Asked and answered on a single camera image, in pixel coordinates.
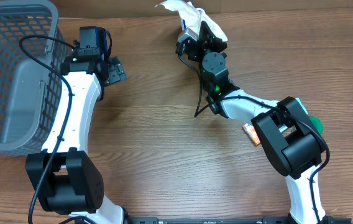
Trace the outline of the beige Pantree snack pouch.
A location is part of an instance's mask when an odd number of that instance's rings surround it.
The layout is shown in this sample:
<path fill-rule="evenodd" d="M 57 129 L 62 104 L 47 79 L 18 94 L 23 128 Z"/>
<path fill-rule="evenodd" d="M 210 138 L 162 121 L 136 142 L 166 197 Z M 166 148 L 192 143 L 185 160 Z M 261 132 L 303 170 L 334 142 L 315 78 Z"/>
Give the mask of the beige Pantree snack pouch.
<path fill-rule="evenodd" d="M 202 22 L 206 22 L 211 32 L 223 42 L 227 42 L 228 38 L 220 26 L 215 23 L 202 8 L 194 7 L 192 2 L 181 0 L 166 0 L 156 5 L 163 6 L 165 9 L 177 12 L 181 19 L 182 30 L 191 29 L 195 34 L 199 34 Z"/>

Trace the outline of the orange Kleenex tissue pack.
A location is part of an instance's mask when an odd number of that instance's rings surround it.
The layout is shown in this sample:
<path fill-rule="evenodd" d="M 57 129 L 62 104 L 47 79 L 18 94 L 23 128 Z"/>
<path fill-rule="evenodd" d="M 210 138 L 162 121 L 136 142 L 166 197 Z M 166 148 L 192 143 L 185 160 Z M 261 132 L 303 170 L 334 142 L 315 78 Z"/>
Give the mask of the orange Kleenex tissue pack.
<path fill-rule="evenodd" d="M 260 145 L 260 139 L 255 131 L 255 128 L 252 125 L 246 123 L 245 125 L 243 125 L 242 129 L 245 131 L 245 133 L 248 135 L 248 137 L 255 146 Z"/>

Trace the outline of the teal wet wipes pack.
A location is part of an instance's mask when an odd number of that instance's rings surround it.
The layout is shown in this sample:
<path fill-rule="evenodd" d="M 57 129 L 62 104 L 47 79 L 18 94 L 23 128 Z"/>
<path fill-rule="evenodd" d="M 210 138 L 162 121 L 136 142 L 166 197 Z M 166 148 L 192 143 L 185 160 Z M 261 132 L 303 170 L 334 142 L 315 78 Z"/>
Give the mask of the teal wet wipes pack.
<path fill-rule="evenodd" d="M 299 97 L 296 97 L 295 100 L 299 103 L 299 105 L 302 107 L 303 111 L 308 115 L 308 110 L 305 108 L 304 104 L 301 102 Z"/>

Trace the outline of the green lidded jar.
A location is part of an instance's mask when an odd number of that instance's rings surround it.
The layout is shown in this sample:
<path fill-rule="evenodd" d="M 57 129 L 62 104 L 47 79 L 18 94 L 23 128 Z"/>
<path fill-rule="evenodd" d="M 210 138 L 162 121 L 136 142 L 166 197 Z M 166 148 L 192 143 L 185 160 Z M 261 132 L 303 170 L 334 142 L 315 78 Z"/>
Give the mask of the green lidded jar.
<path fill-rule="evenodd" d="M 319 134 L 322 134 L 323 131 L 324 131 L 324 126 L 323 126 L 322 121 L 319 118 L 315 117 L 315 116 L 309 116 L 309 120 L 312 122 L 312 124 L 316 128 L 317 132 Z"/>

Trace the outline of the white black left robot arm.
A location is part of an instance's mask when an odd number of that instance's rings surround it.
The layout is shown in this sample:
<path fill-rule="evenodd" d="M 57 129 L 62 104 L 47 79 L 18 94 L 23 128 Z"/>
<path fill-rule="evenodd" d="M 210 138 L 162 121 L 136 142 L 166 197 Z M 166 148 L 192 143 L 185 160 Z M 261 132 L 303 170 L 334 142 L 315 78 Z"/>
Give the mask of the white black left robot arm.
<path fill-rule="evenodd" d="M 102 27 L 80 27 L 58 70 L 42 66 L 62 81 L 61 97 L 41 151 L 29 154 L 25 169 L 34 187 L 28 218 L 35 204 L 46 212 L 66 215 L 66 223 L 129 223 L 125 208 L 104 194 L 104 180 L 88 155 L 88 134 L 96 102 L 107 86 L 126 79 L 117 57 L 111 56 L 112 37 Z"/>

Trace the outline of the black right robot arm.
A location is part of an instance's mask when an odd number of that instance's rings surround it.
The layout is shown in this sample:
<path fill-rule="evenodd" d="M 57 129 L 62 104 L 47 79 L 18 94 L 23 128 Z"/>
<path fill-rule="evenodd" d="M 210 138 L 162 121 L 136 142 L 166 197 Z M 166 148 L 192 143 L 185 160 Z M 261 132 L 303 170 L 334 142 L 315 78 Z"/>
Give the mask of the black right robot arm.
<path fill-rule="evenodd" d="M 264 100 L 235 85 L 226 67 L 226 47 L 206 22 L 201 22 L 197 31 L 186 27 L 178 36 L 176 54 L 187 55 L 185 65 L 198 63 L 193 70 L 199 91 L 207 93 L 207 104 L 197 106 L 195 115 L 209 108 L 214 114 L 253 126 L 268 161 L 286 179 L 290 221 L 326 223 L 318 174 L 329 162 L 328 145 L 296 98 Z"/>

